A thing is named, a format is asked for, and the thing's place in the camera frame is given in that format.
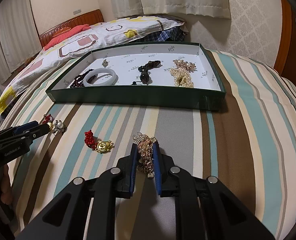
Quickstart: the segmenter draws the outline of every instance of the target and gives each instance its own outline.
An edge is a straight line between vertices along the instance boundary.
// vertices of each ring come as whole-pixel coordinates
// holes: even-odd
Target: human hand
[[[10,177],[8,174],[9,167],[7,164],[3,167],[3,176],[0,183],[1,189],[1,196],[0,199],[3,203],[10,205],[12,202],[12,192],[11,192],[11,185],[10,185]]]

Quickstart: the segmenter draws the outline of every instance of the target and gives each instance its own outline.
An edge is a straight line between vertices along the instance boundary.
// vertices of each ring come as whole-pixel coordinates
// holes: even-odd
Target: blue gripper pad
[[[135,144],[135,154],[133,155],[133,160],[132,160],[132,165],[131,165],[131,172],[130,172],[129,192],[131,193],[131,195],[133,194],[133,192],[135,190],[137,155],[138,155],[138,148],[137,148],[137,145]]]
[[[158,151],[157,144],[154,142],[152,144],[153,170],[155,172],[156,190],[158,195],[161,195],[161,174],[160,174],[157,151]]]
[[[39,123],[37,121],[32,121],[32,122],[20,125],[14,130],[14,135],[22,134],[24,131],[34,128],[38,125],[39,125]]]

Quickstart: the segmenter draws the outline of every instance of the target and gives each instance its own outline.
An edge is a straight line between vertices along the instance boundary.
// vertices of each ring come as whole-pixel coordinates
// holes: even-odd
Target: red beaded bracelet
[[[92,133],[91,130],[89,130],[88,132],[85,132],[85,144],[95,150],[96,146],[97,146],[97,142],[94,139],[94,134]]]

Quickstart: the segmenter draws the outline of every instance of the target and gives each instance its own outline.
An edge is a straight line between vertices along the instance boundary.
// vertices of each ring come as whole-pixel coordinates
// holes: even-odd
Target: gold pendant
[[[54,127],[54,124],[52,122],[48,122],[47,124],[49,125],[49,129],[51,131],[53,129],[53,127]]]
[[[98,144],[95,148],[95,151],[99,153],[110,152],[111,148],[113,148],[113,143],[111,140],[109,141],[98,141]]]

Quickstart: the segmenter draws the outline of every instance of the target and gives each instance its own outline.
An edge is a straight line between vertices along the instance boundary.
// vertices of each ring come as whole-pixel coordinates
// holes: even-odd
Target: pearl necklace
[[[175,78],[176,87],[193,88],[193,83],[188,70],[184,68],[171,68],[169,72]]]

